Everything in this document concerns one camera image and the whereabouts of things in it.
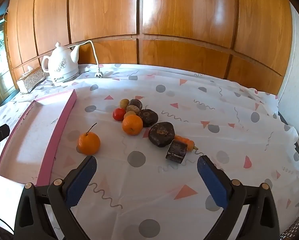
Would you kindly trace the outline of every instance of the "red tomato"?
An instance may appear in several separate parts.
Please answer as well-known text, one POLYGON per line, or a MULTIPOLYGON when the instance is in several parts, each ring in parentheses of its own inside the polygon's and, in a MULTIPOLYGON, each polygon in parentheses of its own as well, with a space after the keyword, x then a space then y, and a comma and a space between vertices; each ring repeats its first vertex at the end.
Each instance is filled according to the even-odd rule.
POLYGON ((113 118, 116 121, 123 121, 126 111, 124 108, 116 108, 113 112, 113 118))

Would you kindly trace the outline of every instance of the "kettle spout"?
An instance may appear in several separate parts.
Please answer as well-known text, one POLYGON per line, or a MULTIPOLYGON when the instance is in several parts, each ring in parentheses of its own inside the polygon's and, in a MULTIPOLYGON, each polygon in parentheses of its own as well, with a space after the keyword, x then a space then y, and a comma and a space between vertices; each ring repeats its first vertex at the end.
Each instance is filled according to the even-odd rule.
POLYGON ((79 61, 79 48, 80 45, 77 45, 74 47, 74 49, 71 52, 71 59, 74 63, 77 63, 79 61))

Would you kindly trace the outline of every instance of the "brass screw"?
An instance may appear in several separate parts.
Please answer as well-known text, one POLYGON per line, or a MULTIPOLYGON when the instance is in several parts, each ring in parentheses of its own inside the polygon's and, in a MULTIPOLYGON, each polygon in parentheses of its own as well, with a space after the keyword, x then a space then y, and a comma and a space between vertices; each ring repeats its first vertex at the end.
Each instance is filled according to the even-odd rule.
POLYGON ((54 185, 55 186, 59 186, 59 185, 61 185, 62 184, 62 180, 61 179, 56 179, 56 180, 54 180, 54 185))
POLYGON ((25 184, 25 188, 26 188, 26 189, 29 189, 30 187, 32 187, 32 183, 29 182, 29 183, 26 183, 26 184, 25 184))
POLYGON ((233 179, 233 180, 232 180, 232 184, 233 184, 234 186, 239 186, 239 185, 241 184, 241 182, 240 182, 238 179, 233 179))
POLYGON ((267 183, 263 183, 263 184, 262 184, 262 188, 263 188, 263 189, 269 189, 269 185, 268 185, 267 183))

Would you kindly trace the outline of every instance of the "small carrot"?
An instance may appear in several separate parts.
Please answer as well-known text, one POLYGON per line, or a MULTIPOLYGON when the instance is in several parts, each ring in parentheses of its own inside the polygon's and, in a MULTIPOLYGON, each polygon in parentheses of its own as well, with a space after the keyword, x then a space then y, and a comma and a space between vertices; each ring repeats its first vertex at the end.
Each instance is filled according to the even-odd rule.
POLYGON ((192 150, 198 150, 198 148, 195 146, 195 143, 193 141, 191 141, 190 139, 184 138, 179 135, 175 135, 174 139, 187 144, 188 152, 191 152, 192 150))

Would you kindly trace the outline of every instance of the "wooden headboard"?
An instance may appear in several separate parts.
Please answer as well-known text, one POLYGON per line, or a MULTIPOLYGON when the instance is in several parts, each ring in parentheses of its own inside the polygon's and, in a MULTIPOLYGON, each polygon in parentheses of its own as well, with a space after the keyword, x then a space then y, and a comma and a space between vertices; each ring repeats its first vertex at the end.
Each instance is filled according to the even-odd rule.
MULTIPOLYGON (((10 69, 17 79, 55 43, 92 40, 100 63, 190 70, 277 94, 288 65, 288 0, 10 0, 10 69)), ((94 63, 91 45, 79 63, 94 63)))

